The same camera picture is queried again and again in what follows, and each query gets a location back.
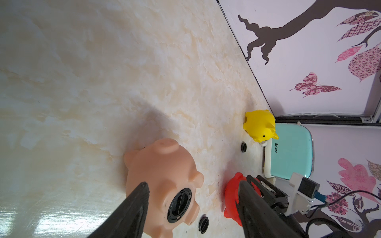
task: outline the black cable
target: black cable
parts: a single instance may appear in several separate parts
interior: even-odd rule
[[[315,223],[315,222],[321,222],[321,223],[323,223],[323,224],[331,225],[331,226],[333,226],[333,227],[339,229],[340,231],[345,232],[345,233],[348,234],[348,232],[347,232],[344,228],[342,228],[339,224],[337,224],[337,223],[335,223],[335,222],[333,222],[333,221],[331,221],[331,220],[328,220],[327,218],[319,217],[319,218],[311,219],[311,220],[307,223],[307,225],[306,225],[306,237],[307,237],[307,238],[309,238],[309,235],[308,235],[309,227],[310,227],[313,223]]]
[[[309,219],[309,218],[311,218],[315,214],[315,212],[317,212],[318,209],[322,209],[322,208],[325,208],[327,206],[330,206],[330,205],[333,205],[335,203],[338,203],[341,199],[343,199],[346,196],[349,196],[351,194],[354,194],[354,193],[367,193],[367,194],[370,194],[370,195],[378,198],[381,201],[381,198],[379,196],[377,196],[377,195],[375,195],[375,194],[373,194],[371,192],[368,192],[368,191],[365,191],[365,190],[356,190],[356,191],[352,191],[352,192],[349,192],[349,193],[343,195],[342,197],[340,197],[339,199],[337,199],[336,201],[333,201],[331,203],[325,202],[324,204],[313,205],[311,208],[315,208],[315,207],[317,207],[317,208],[314,209],[314,211],[312,212],[311,216],[307,216],[307,214],[306,214],[306,217]]]

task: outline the wall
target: wall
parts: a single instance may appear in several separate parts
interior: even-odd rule
[[[320,184],[319,192],[325,195],[333,193],[340,194],[338,187],[347,187],[350,190],[367,190],[374,194],[381,195],[381,157],[379,145],[381,141],[381,127],[364,126],[322,126],[304,125],[312,134],[315,150],[315,167],[311,179]],[[290,193],[291,186],[287,182],[277,179],[276,186],[284,192]],[[363,205],[359,208],[360,212],[364,209],[376,208],[381,201],[376,200],[370,195],[361,194]],[[356,204],[360,201],[360,195],[355,196]],[[363,215],[355,212],[353,200],[350,196],[345,198],[345,204],[340,208],[323,208],[321,213],[315,217],[329,218],[337,223],[338,217],[343,217],[349,221],[341,221],[345,228],[345,222],[353,222],[354,229],[347,229],[353,237],[371,238],[376,232],[369,230],[381,230],[381,210],[376,209],[366,214],[366,218],[371,224],[367,224]],[[305,216],[298,216],[298,221],[306,225],[308,219]],[[311,238],[321,237],[328,234],[331,230],[326,226],[311,226]]]
[[[351,0],[335,7],[339,2],[220,0],[276,116],[374,113],[381,95],[381,2]],[[338,25],[360,13],[366,18]]]

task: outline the teal lid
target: teal lid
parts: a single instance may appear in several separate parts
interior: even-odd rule
[[[307,128],[297,124],[276,123],[279,139],[272,139],[271,175],[290,179],[293,172],[307,178],[313,166],[313,144]]]

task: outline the blue connector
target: blue connector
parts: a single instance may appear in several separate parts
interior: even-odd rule
[[[327,199],[327,196],[319,193],[318,191],[315,191],[314,196],[316,199],[318,199],[319,201],[321,201],[323,203],[325,203],[325,200]]]

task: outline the butterfly decal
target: butterfly decal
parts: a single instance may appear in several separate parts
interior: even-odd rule
[[[320,92],[328,93],[332,91],[341,90],[341,88],[335,86],[317,85],[317,76],[314,72],[310,72],[309,75],[303,79],[303,83],[297,83],[295,85],[295,88],[293,89],[295,89],[296,91],[305,90],[303,92],[303,94],[305,95],[304,97],[307,97],[309,95],[317,95]]]

